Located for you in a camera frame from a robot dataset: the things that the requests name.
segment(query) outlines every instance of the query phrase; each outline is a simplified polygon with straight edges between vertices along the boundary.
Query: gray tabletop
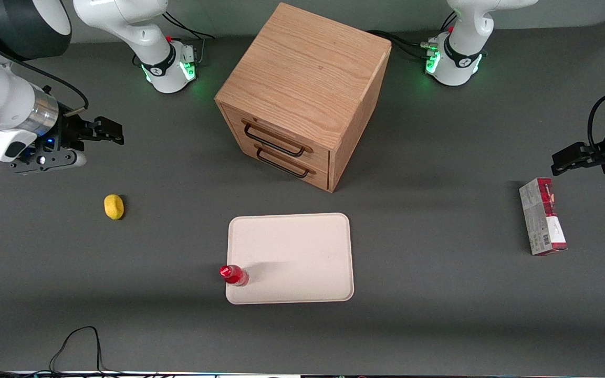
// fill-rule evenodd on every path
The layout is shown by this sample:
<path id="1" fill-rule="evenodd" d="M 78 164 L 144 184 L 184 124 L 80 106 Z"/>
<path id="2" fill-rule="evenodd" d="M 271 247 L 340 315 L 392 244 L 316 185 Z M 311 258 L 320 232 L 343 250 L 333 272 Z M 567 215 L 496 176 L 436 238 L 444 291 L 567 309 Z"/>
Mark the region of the gray tabletop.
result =
<path id="1" fill-rule="evenodd" d="M 528 252 L 517 191 L 585 139 L 605 24 L 497 31 L 460 88 L 394 50 L 333 194 L 233 140 L 213 96 L 249 43 L 209 41 L 199 80 L 170 96 L 123 43 L 36 63 L 86 92 L 86 117 L 122 123 L 126 143 L 86 143 L 86 166 L 48 174 L 0 163 L 0 369 L 41 369 L 94 325 L 121 370 L 605 376 L 605 177 L 554 180 L 570 249 L 547 257 Z M 127 197 L 121 221 L 103 213 L 110 193 Z M 350 218 L 353 298 L 228 303 L 216 272 L 230 220 L 317 212 Z M 93 369 L 91 337 L 58 368 Z"/>

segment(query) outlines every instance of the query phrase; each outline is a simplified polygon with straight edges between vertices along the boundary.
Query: bottle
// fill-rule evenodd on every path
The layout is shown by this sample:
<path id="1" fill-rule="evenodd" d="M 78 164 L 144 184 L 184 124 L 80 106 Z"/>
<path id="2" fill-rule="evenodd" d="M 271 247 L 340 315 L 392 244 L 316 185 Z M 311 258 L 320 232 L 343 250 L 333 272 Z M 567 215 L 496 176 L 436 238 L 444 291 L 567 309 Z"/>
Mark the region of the bottle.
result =
<path id="1" fill-rule="evenodd" d="M 224 265 L 218 271 L 230 285 L 244 286 L 249 282 L 249 274 L 237 265 Z"/>

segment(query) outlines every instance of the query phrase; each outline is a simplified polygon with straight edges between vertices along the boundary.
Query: white cutting board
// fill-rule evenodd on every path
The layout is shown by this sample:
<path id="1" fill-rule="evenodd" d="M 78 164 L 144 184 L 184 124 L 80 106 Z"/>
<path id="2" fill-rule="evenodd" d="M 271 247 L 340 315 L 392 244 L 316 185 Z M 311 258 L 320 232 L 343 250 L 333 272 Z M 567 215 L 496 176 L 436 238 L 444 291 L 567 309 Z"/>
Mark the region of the white cutting board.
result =
<path id="1" fill-rule="evenodd" d="M 347 301 L 353 295 L 349 220 L 342 213 L 238 217 L 228 230 L 228 261 L 249 274 L 226 284 L 236 305 Z"/>

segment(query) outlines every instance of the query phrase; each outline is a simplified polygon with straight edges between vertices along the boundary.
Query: black metal handle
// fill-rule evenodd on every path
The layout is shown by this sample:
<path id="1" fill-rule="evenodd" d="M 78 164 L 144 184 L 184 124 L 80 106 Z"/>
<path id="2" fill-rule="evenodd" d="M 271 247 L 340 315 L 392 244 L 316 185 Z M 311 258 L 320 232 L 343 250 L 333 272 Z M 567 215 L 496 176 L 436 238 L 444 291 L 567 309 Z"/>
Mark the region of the black metal handle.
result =
<path id="1" fill-rule="evenodd" d="M 272 166 L 272 167 L 275 167 L 275 168 L 277 168 L 278 170 L 282 170 L 282 171 L 286 172 L 287 174 L 292 175 L 293 177 L 297 177 L 298 179 L 300 179 L 300 178 L 301 178 L 301 179 L 304 179 L 305 177 L 307 177 L 307 174 L 309 174 L 309 170 L 305 170 L 305 172 L 304 172 L 303 174 L 296 174 L 296 172 L 293 172 L 292 170 L 289 170 L 288 168 L 285 168 L 285 167 L 283 167 L 283 166 L 281 166 L 281 165 L 279 165 L 279 164 L 275 163 L 274 161 L 267 160 L 266 158 L 262 157 L 262 156 L 260 155 L 260 153 L 262 153 L 262 152 L 263 152 L 263 149 L 262 149 L 262 148 L 259 148 L 259 149 L 258 149 L 258 151 L 256 152 L 256 157 L 257 157 L 257 158 L 258 158 L 260 161 L 262 161 L 262 162 L 266 163 L 267 165 L 270 165 L 270 166 Z"/>
<path id="2" fill-rule="evenodd" d="M 246 124 L 246 126 L 244 127 L 244 133 L 247 135 L 247 137 L 254 139 L 254 141 L 259 141 L 260 143 L 268 146 L 269 148 L 276 149 L 277 151 L 279 151 L 281 153 L 285 153 L 286 155 L 292 156 L 294 158 L 299 158 L 303 154 L 303 152 L 305 152 L 304 146 L 301 146 L 300 151 L 298 151 L 298 152 L 288 151 L 288 149 L 286 149 L 286 148 L 281 148 L 280 146 L 277 146 L 274 143 L 268 142 L 259 136 L 255 136 L 254 134 L 251 134 L 249 132 L 249 129 L 252 127 L 252 124 L 250 124 L 249 122 L 245 122 L 245 124 Z"/>

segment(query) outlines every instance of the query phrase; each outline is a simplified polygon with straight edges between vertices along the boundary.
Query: red and white box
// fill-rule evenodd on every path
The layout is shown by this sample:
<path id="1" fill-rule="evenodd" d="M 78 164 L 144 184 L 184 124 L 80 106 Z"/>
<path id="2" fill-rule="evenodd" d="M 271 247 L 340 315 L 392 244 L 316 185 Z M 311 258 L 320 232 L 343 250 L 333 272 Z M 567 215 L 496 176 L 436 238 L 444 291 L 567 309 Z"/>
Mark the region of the red and white box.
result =
<path id="1" fill-rule="evenodd" d="M 519 189 L 529 232 L 531 255 L 545 256 L 567 249 L 564 232 L 555 213 L 551 178 L 537 178 Z"/>

